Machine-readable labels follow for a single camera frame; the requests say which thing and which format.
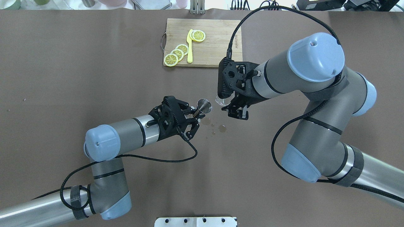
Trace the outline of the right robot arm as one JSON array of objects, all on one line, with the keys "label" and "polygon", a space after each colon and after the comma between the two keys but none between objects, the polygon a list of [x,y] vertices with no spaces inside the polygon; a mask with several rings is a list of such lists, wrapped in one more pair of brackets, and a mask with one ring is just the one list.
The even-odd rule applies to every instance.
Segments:
[{"label": "right robot arm", "polygon": [[231,118],[247,120],[248,108],[289,92],[303,93],[309,104],[298,122],[279,168],[309,183],[330,183],[364,190],[403,208],[403,170],[340,141],[352,117],[363,115],[377,98],[374,85],[345,66],[342,46],[319,32],[293,43],[262,64],[224,57],[218,65],[218,97]]}]

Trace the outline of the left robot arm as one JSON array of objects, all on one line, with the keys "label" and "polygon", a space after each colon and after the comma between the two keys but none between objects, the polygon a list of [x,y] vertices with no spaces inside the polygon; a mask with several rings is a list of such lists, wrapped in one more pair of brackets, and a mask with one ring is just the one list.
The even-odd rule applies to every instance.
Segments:
[{"label": "left robot arm", "polygon": [[122,158],[175,135],[190,144],[211,109],[165,96],[146,115],[88,130],[83,150],[90,163],[68,174],[59,189],[1,210],[1,226],[54,227],[94,214],[104,220],[123,216],[132,202]]}]

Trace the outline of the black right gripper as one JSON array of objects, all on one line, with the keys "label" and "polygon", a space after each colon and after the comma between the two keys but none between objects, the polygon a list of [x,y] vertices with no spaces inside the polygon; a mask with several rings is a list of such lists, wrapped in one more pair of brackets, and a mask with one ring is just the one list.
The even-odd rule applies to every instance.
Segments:
[{"label": "black right gripper", "polygon": [[262,102],[262,96],[254,89],[250,81],[238,80],[233,84],[233,88],[235,89],[234,98],[228,105],[222,107],[221,111],[227,111],[231,118],[248,120],[248,106]]}]

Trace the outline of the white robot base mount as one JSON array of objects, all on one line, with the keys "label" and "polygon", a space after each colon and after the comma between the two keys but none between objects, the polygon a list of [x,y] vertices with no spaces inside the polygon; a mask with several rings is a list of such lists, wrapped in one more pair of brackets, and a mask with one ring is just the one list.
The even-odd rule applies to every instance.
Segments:
[{"label": "white robot base mount", "polygon": [[237,227],[236,217],[161,217],[155,227]]}]

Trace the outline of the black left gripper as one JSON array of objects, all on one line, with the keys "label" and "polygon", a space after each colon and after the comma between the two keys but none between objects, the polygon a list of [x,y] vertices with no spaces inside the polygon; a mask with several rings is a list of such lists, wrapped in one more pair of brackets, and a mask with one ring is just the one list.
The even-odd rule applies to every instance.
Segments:
[{"label": "black left gripper", "polygon": [[198,118],[202,118],[202,112],[199,107],[189,105],[188,102],[179,99],[175,101],[180,109],[180,115],[174,112],[162,112],[158,115],[159,139],[185,132],[187,140],[191,140],[199,128]]}]

